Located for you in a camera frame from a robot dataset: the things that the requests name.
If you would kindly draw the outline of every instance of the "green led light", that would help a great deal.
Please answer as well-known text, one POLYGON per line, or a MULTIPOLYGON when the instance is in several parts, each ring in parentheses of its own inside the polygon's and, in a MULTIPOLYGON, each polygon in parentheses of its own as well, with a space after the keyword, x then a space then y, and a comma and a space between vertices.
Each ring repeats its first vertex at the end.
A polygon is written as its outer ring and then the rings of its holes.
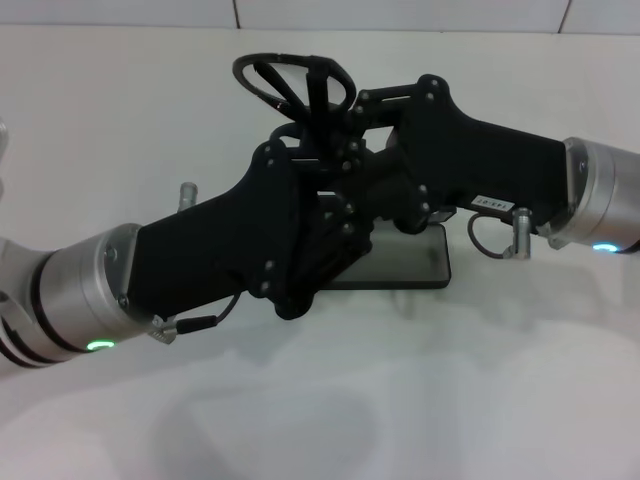
POLYGON ((115 346, 116 342, 112 342, 111 340, 94 340, 89 345, 87 345, 87 350, 95 352, 96 350, 102 350, 103 348, 111 348, 115 346))

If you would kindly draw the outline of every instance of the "blue led light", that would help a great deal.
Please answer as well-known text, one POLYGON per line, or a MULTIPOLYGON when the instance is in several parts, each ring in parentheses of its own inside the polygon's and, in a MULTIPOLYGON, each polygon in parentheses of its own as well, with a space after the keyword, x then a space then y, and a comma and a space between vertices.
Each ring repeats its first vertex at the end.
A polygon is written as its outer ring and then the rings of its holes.
POLYGON ((593 246, 593 249, 601 252, 609 252, 609 253, 616 253, 618 250, 620 250, 618 247, 610 243, 596 243, 593 246))

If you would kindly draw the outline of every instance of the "white surface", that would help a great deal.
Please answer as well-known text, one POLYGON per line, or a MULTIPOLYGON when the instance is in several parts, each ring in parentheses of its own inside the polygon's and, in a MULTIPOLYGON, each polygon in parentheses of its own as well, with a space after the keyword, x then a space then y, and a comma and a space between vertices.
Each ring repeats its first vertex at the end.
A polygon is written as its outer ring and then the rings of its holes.
POLYGON ((242 28, 557 32, 568 0, 237 0, 242 28))
POLYGON ((236 27, 233 0, 0 0, 0 23, 236 27))
MULTIPOLYGON (((471 115, 640 151, 640 38, 5 27, 0 44, 0 235, 32 247, 165 216, 185 180, 231 187, 284 121, 233 80, 254 51, 332 56, 361 88, 435 73, 471 115)), ((171 347, 3 381, 0 478, 637 479, 638 258, 535 241, 530 263, 491 261, 466 218, 445 290, 322 294, 295 322, 245 296, 171 347)))
POLYGON ((562 32, 640 34, 640 2, 573 0, 562 32))

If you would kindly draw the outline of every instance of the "robotic arm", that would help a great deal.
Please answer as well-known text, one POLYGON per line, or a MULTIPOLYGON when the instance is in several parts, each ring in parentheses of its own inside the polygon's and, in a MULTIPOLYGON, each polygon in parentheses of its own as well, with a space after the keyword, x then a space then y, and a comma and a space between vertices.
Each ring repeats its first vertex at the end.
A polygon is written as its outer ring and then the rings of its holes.
MULTIPOLYGON (((234 63, 241 85, 291 120, 260 145, 243 179, 195 204, 184 184, 178 213, 122 225, 56 252, 0 240, 0 375, 42 368, 149 333, 217 325, 248 291, 285 319, 304 315, 315 293, 372 249, 374 220, 416 234, 457 208, 513 226, 495 258, 528 258, 529 236, 631 253, 640 248, 640 156, 597 143, 565 142, 474 120, 447 83, 356 89, 333 60, 279 54, 234 63), (309 104, 274 64, 308 70, 309 104), (278 96, 249 83, 252 67, 278 96), (345 92, 329 102, 328 81, 345 92), (393 127, 373 152, 367 130, 393 127), (287 147, 283 137, 299 141, 287 147), (175 316, 232 297, 219 316, 175 316)), ((0 138, 6 140, 6 132, 0 138)))

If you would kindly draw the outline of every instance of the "white label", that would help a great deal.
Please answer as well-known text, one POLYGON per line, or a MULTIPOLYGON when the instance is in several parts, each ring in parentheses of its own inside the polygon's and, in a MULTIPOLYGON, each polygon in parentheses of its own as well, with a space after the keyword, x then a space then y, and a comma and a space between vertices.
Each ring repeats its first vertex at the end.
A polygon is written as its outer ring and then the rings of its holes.
POLYGON ((498 200, 497 198, 483 197, 478 195, 471 205, 477 205, 478 207, 490 208, 492 210, 499 210, 501 212, 508 212, 513 208, 515 203, 506 202, 504 200, 498 200))

